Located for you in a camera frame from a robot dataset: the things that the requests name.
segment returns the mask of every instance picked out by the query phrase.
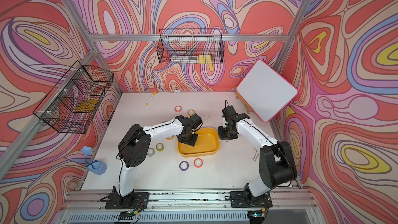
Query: plastic tray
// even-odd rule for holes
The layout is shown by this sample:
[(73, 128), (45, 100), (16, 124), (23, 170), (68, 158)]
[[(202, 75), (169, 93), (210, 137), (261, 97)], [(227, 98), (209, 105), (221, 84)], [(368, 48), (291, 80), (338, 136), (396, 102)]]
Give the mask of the plastic tray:
[(196, 132), (198, 139), (194, 147), (178, 142), (178, 153), (183, 157), (199, 157), (215, 154), (220, 148), (218, 133), (214, 128), (204, 127)]

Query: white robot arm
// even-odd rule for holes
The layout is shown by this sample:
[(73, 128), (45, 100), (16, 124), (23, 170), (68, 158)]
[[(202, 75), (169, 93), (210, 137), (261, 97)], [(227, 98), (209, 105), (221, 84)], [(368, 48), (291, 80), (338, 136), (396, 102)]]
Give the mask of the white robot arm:
[(133, 125), (118, 145), (118, 157), (122, 165), (115, 190), (119, 196), (125, 197), (133, 191), (137, 166), (146, 158), (151, 143), (177, 135), (178, 141), (195, 146), (197, 134), (194, 131), (201, 124), (202, 119), (194, 114), (190, 118), (176, 116), (168, 122), (150, 127)]
[(250, 117), (237, 114), (233, 106), (222, 110), (224, 125), (218, 127), (218, 137), (222, 140), (246, 137), (260, 153), (259, 176), (245, 185), (246, 199), (255, 202), (276, 186), (289, 182), (297, 177), (297, 170), (289, 143), (279, 142), (257, 127)]

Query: black cable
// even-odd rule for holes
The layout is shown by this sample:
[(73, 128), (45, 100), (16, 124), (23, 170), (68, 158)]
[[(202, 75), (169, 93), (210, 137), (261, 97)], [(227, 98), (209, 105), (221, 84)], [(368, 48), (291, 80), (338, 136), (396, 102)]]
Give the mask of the black cable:
[(84, 157), (84, 161), (85, 161), (88, 165), (91, 165), (91, 166), (93, 167), (93, 169), (95, 169), (95, 168), (94, 168), (94, 165), (93, 165), (92, 163), (87, 162), (87, 157)]
[(268, 140), (268, 142), (270, 142), (272, 145), (275, 145), (275, 147), (278, 149), (279, 153), (280, 153), (280, 154), (283, 156), (283, 158), (286, 160), (287, 165), (289, 166), (289, 170), (290, 170), (290, 183), (289, 183), (289, 185), (287, 185), (287, 186), (278, 186), (278, 187), (284, 187), (284, 188), (290, 187), (290, 185), (292, 184), (292, 177), (294, 176), (294, 173), (293, 173), (293, 170), (292, 170), (292, 168), (291, 168), (291, 166), (290, 166), (289, 161), (286, 159), (286, 157), (285, 157), (285, 155), (283, 154), (283, 152), (281, 151), (281, 149), (279, 149), (279, 147), (276, 146), (276, 144), (274, 144), (273, 142), (271, 142), (271, 140), (269, 140), (262, 132), (260, 132), (260, 130), (258, 130), (255, 126), (251, 125), (251, 123), (247, 122), (247, 121), (244, 120), (244, 119), (242, 119), (242, 120), (243, 120), (244, 122), (246, 122), (248, 125), (250, 125), (251, 127), (253, 127), (254, 129), (256, 129), (259, 133), (261, 133), (261, 134)]
[(171, 123), (166, 123), (166, 124), (163, 124), (163, 125), (161, 125), (161, 126), (153, 127), (153, 128), (151, 128), (151, 129), (142, 130), (142, 131), (143, 131), (143, 132), (146, 132), (146, 131), (153, 130), (153, 129), (156, 129), (156, 128), (159, 128), (159, 127), (164, 127), (164, 126), (167, 126), (168, 124), (174, 123), (175, 120), (176, 120), (176, 119), (173, 119), (173, 121), (172, 121)]
[(199, 131), (199, 129), (202, 127), (202, 125), (203, 125), (203, 122), (200, 124), (199, 128), (197, 128), (196, 130), (194, 130), (194, 131), (192, 131), (192, 132), (197, 132), (197, 131)]
[(105, 198), (109, 198), (109, 196), (107, 195), (106, 197), (101, 198), (100, 202), (107, 202), (108, 200), (104, 201)]
[[(161, 125), (161, 126), (158, 126), (158, 127), (163, 127), (163, 126), (166, 126), (166, 125), (168, 125), (168, 124), (172, 124), (175, 120), (176, 120), (176, 119), (173, 119), (173, 121), (172, 121), (171, 123), (167, 123), (167, 124), (164, 124), (164, 125)], [(119, 150), (118, 154), (117, 154), (116, 157), (115, 157), (115, 159), (118, 159), (118, 160), (120, 160), (120, 162), (122, 162), (122, 166), (120, 167), (120, 172), (119, 172), (119, 179), (118, 179), (119, 193), (120, 193), (120, 175), (122, 174), (123, 161), (122, 161), (121, 158), (117, 158), (117, 156), (120, 155), (120, 153), (122, 152), (122, 150), (123, 150), (131, 141), (133, 141), (133, 140), (136, 139), (136, 137), (137, 137), (138, 134), (139, 134), (139, 132), (137, 132), (137, 133), (125, 144), (125, 146), (123, 146), (123, 148), (121, 148), (121, 149)]]
[[(140, 210), (138, 210), (138, 208), (133, 204), (133, 202), (134, 202), (135, 200), (137, 200), (137, 199), (134, 199), (132, 202), (130, 202), (130, 206), (128, 206), (128, 207), (131, 207), (131, 206), (135, 207), (135, 209), (137, 209), (137, 212), (138, 212), (138, 219), (137, 219), (135, 222), (133, 222), (132, 224), (135, 224), (135, 223), (137, 223), (137, 221), (140, 220)], [(119, 217), (118, 217), (118, 220), (117, 220), (116, 223), (119, 223), (120, 220), (121, 220), (121, 217), (120, 217), (120, 214), (119, 214)]]

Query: yellow sponge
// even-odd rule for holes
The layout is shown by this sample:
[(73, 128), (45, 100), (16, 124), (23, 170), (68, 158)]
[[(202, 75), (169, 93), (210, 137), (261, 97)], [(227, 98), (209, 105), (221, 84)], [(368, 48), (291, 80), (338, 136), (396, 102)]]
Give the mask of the yellow sponge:
[(198, 63), (199, 64), (209, 64), (209, 63), (211, 63), (211, 56), (210, 55), (199, 55)]
[(98, 100), (88, 100), (88, 101), (82, 101), (79, 103), (79, 105), (76, 107), (75, 112), (90, 112), (94, 110), (95, 105), (97, 104)]

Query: yellow marker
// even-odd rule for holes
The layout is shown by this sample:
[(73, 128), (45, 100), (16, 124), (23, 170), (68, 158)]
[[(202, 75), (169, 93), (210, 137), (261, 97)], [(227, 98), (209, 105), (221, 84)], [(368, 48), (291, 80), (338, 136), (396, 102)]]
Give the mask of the yellow marker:
[(156, 92), (153, 92), (152, 96), (149, 98), (147, 105), (149, 105), (149, 102), (152, 100), (152, 98), (155, 96)]

